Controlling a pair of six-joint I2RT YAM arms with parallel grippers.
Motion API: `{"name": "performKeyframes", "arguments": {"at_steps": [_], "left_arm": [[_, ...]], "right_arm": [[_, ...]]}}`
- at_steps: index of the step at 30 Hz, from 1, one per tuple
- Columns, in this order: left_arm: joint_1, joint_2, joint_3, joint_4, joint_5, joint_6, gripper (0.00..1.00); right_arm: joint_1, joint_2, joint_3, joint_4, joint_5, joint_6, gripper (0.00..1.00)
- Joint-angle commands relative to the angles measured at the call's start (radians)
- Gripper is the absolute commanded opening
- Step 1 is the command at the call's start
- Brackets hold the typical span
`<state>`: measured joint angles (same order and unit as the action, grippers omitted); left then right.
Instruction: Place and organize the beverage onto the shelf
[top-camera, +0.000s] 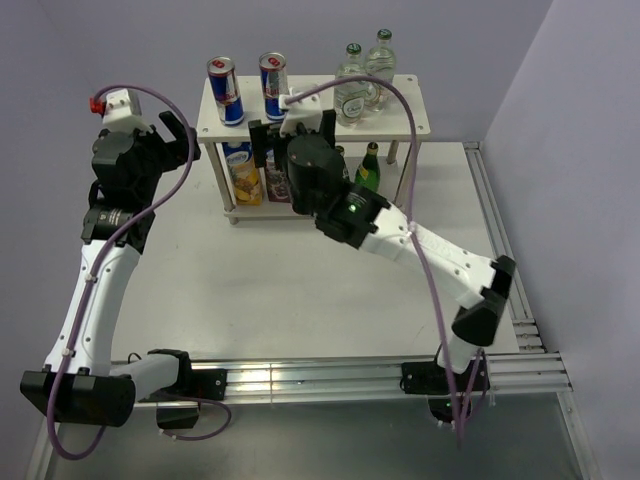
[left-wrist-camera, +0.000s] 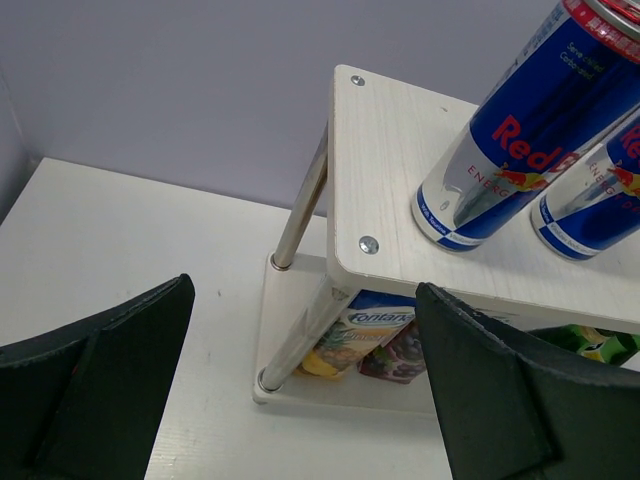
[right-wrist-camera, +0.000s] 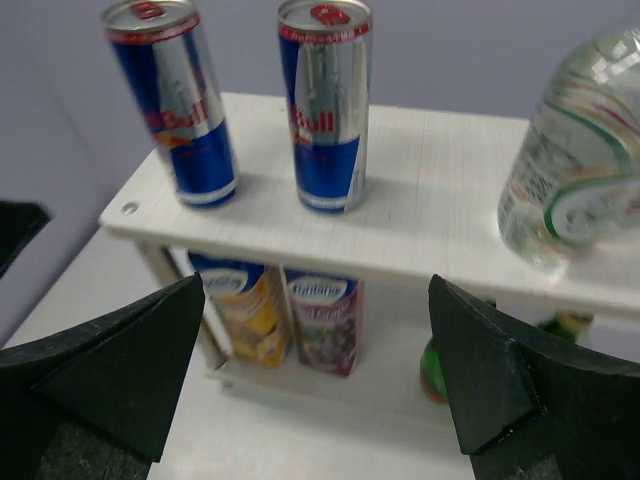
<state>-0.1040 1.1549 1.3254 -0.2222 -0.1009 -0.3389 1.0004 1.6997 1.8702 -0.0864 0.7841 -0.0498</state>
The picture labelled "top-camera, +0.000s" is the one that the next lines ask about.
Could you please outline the clear bottle green cap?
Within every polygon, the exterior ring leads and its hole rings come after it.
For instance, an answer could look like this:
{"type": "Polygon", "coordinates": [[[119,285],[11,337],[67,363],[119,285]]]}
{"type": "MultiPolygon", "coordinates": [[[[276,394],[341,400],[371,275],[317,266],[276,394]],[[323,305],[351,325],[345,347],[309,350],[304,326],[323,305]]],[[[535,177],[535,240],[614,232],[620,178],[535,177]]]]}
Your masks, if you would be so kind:
{"type": "MultiPolygon", "coordinates": [[[[396,55],[391,47],[392,32],[389,29],[380,29],[376,38],[377,44],[368,51],[365,58],[366,73],[392,84],[397,66],[396,55]]],[[[390,91],[386,87],[372,83],[365,105],[370,111],[381,111],[385,108],[389,96],[390,91]]]]}
{"type": "MultiPolygon", "coordinates": [[[[346,46],[346,58],[338,66],[335,78],[364,76],[362,47],[358,43],[346,46]]],[[[337,121],[344,126],[353,126],[363,115],[369,83],[364,80],[351,81],[334,87],[334,109],[337,121]]]]}

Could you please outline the green glass bottle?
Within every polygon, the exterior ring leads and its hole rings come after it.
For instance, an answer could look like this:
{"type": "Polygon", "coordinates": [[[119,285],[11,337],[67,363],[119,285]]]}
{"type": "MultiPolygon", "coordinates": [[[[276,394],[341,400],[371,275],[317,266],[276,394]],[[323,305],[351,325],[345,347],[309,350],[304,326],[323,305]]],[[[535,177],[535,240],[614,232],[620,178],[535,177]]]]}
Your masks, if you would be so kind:
{"type": "Polygon", "coordinates": [[[342,159],[342,177],[348,180],[350,178],[350,175],[349,175],[349,170],[345,161],[345,149],[341,145],[336,145],[335,150],[342,159]]]}
{"type": "Polygon", "coordinates": [[[381,179],[378,149],[379,147],[376,142],[370,142],[367,145],[366,153],[354,177],[354,182],[357,185],[366,187],[373,192],[378,192],[381,179]]]}

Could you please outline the silver blue energy can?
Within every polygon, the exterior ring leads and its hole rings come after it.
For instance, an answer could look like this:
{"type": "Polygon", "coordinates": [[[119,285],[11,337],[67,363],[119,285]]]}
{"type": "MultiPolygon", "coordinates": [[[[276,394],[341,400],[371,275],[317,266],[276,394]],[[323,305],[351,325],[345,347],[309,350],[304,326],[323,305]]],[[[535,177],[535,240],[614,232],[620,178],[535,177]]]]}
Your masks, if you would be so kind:
{"type": "Polygon", "coordinates": [[[229,57],[214,57],[207,63],[207,74],[221,123],[240,125],[244,120],[244,108],[235,63],[229,57]]]}
{"type": "Polygon", "coordinates": [[[281,94],[287,94],[286,57],[278,52],[266,52],[259,57],[262,93],[266,117],[272,121],[284,118],[279,106],[281,94]]]}

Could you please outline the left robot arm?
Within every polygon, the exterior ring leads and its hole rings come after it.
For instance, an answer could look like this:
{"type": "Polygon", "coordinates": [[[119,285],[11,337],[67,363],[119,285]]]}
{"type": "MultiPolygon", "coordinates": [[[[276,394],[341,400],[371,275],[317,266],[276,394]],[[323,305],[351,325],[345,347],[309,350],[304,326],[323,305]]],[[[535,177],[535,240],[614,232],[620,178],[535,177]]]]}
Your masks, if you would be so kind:
{"type": "Polygon", "coordinates": [[[161,176],[199,159],[193,128],[170,111],[159,115],[173,134],[154,127],[118,132],[105,127],[92,146],[96,176],[83,219],[81,267],[72,302],[54,346],[38,371],[27,370],[21,393],[47,421],[120,427],[135,402],[163,391],[183,399],[195,386],[185,351],[156,349],[115,368],[111,347],[125,291],[155,219],[149,213],[161,176]]]}

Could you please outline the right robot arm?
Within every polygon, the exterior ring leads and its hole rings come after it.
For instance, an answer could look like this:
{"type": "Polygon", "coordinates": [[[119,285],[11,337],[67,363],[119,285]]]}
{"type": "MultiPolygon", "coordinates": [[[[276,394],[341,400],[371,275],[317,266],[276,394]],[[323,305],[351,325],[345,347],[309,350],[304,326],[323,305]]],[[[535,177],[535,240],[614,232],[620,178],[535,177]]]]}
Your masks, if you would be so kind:
{"type": "Polygon", "coordinates": [[[249,124],[254,159],[272,153],[285,177],[293,211],[313,218],[326,237],[425,274],[433,292],[445,290],[459,310],[442,335],[433,365],[435,383],[452,390],[468,374],[472,358],[494,343],[509,298],[515,262],[476,255],[422,227],[385,197],[348,180],[335,146],[335,117],[323,114],[318,128],[297,123],[249,124]]]}

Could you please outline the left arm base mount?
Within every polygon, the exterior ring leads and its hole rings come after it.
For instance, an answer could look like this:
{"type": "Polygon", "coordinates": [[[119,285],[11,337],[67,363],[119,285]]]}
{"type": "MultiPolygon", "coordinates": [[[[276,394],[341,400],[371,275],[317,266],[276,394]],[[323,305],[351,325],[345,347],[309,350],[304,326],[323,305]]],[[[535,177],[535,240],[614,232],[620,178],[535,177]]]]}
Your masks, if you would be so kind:
{"type": "Polygon", "coordinates": [[[223,402],[227,380],[227,369],[196,369],[184,389],[162,389],[140,403],[156,405],[156,424],[161,434],[180,441],[210,439],[224,432],[233,418],[231,409],[223,402]],[[187,434],[186,430],[196,426],[204,406],[220,409],[224,413],[223,423],[208,434],[187,434]]]}

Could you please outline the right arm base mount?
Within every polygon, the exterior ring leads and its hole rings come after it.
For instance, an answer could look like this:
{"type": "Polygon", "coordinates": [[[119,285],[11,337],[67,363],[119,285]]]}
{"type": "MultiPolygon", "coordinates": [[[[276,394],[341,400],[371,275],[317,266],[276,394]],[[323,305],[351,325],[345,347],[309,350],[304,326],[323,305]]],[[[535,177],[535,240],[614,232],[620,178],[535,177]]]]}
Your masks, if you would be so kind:
{"type": "MultiPolygon", "coordinates": [[[[482,399],[485,398],[490,388],[486,367],[487,362],[480,359],[475,375],[472,365],[461,374],[453,374],[460,404],[466,399],[470,400],[473,393],[479,393],[482,399]]],[[[429,409],[437,421],[450,424],[454,420],[447,376],[445,370],[434,360],[402,363],[399,387],[408,395],[428,396],[429,409]]],[[[469,417],[472,411],[473,403],[470,400],[466,417],[469,417]]]]}

